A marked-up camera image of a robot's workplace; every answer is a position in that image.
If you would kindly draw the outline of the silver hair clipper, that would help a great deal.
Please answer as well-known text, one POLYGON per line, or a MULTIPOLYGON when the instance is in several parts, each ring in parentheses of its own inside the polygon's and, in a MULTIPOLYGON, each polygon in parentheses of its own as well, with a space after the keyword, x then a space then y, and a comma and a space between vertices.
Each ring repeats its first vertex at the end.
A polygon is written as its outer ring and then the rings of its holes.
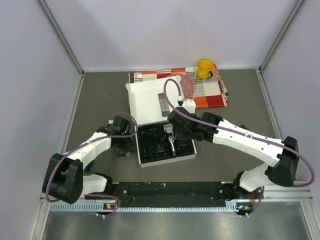
POLYGON ((170 147, 171 147, 171 151, 172 151, 172 155, 176 156, 176 150, 175 150, 175 136, 174 136, 174 129, 173 126, 171 124, 164 124, 163 125, 163 129, 164 132, 167 135, 170 147))

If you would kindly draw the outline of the white cardboard box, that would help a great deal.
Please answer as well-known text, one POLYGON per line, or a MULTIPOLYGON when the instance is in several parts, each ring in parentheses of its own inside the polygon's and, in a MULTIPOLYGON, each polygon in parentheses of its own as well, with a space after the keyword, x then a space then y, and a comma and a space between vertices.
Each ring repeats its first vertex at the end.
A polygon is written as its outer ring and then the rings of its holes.
POLYGON ((178 96, 184 97, 180 77, 165 77, 156 80, 126 84, 129 98, 129 109, 135 118, 138 132, 140 126, 157 123, 170 123, 168 115, 173 107, 178 107, 178 96))

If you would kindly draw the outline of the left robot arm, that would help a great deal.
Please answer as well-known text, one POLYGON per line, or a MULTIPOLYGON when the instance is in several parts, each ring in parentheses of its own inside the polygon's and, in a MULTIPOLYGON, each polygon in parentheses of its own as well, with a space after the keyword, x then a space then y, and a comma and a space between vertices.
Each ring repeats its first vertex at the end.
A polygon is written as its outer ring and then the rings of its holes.
POLYGON ((107 126, 98 128, 93 135, 74 149, 51 156, 42 192, 48 202, 63 201, 74 204, 79 198, 98 194, 109 198, 114 191, 113 179, 103 173, 84 175, 84 170, 103 152, 114 149, 125 155, 133 148, 129 120, 113 116, 107 126))

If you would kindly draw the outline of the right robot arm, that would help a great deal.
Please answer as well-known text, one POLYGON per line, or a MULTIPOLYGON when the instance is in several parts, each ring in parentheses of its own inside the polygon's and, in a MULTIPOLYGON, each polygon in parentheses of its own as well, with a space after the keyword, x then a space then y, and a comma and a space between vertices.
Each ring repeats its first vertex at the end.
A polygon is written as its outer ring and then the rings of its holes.
POLYGON ((251 170, 237 174, 228 190, 221 189, 227 200, 245 198, 263 186, 292 187, 295 182, 299 157, 298 142, 293 137, 284 140, 264 137, 236 126, 219 115, 205 112, 201 117, 185 108, 173 110, 168 121, 172 124, 178 140, 207 141, 224 145, 251 155, 263 162, 251 170))

